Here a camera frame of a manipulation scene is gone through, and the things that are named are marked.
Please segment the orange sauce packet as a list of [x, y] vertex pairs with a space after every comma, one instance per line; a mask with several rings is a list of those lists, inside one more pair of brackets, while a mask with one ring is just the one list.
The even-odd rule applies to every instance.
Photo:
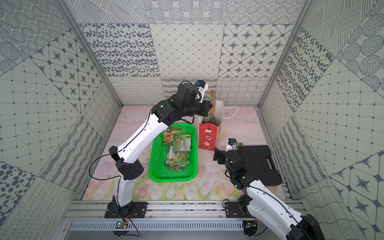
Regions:
[[214, 90], [210, 90], [210, 103], [212, 104], [212, 107], [209, 111], [209, 115], [206, 117], [206, 123], [212, 122], [215, 115], [216, 92]]

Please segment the white red paper bag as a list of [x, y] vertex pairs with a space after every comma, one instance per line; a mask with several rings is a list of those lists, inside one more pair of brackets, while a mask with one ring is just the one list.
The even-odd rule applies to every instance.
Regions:
[[198, 125], [199, 148], [214, 151], [224, 121], [235, 116], [239, 109], [239, 107], [225, 107], [222, 101], [215, 100], [213, 108], [209, 112], [209, 117], [211, 118], [209, 120], [203, 119]]

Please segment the orange mushroom soup packet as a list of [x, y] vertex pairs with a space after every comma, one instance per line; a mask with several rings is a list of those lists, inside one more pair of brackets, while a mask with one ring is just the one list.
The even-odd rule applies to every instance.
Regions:
[[168, 127], [163, 132], [163, 145], [170, 146], [173, 144], [173, 135], [181, 133], [181, 127]]

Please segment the green barcode packet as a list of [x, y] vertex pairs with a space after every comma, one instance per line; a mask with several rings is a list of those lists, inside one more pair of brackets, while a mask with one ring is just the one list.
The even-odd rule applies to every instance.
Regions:
[[165, 166], [172, 171], [184, 171], [190, 163], [188, 152], [173, 152], [169, 149], [167, 158], [164, 161]]

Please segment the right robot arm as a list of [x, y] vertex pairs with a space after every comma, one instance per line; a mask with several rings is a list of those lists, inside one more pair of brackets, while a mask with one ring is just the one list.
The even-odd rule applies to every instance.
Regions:
[[304, 216], [277, 198], [262, 181], [247, 171], [244, 159], [236, 150], [220, 151], [215, 148], [214, 161], [226, 166], [226, 177], [244, 192], [238, 199], [242, 214], [260, 220], [281, 240], [324, 240], [318, 221], [310, 214]]

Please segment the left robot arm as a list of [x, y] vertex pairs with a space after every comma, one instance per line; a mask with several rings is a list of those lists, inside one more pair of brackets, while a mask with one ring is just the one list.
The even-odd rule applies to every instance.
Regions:
[[151, 110], [143, 125], [123, 144], [109, 149], [111, 157], [116, 162], [120, 173], [120, 181], [112, 205], [117, 211], [127, 210], [132, 204], [132, 195], [136, 178], [144, 171], [138, 160], [142, 151], [163, 131], [177, 121], [184, 121], [185, 117], [207, 117], [213, 107], [204, 100], [209, 85], [203, 80], [192, 84], [183, 81], [178, 85], [177, 92], [166, 100], [158, 102]]

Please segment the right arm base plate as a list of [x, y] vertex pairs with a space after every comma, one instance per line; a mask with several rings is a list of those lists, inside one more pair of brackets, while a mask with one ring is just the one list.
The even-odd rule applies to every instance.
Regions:
[[248, 213], [247, 209], [242, 209], [238, 202], [223, 202], [223, 207], [225, 209], [226, 218], [234, 219], [234, 218], [250, 218], [253, 217]]

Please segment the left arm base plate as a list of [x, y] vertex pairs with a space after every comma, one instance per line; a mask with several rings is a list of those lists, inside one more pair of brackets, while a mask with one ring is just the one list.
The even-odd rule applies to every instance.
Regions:
[[134, 218], [143, 219], [147, 211], [147, 202], [131, 202], [124, 207], [120, 207], [116, 201], [107, 205], [105, 212], [106, 219]]

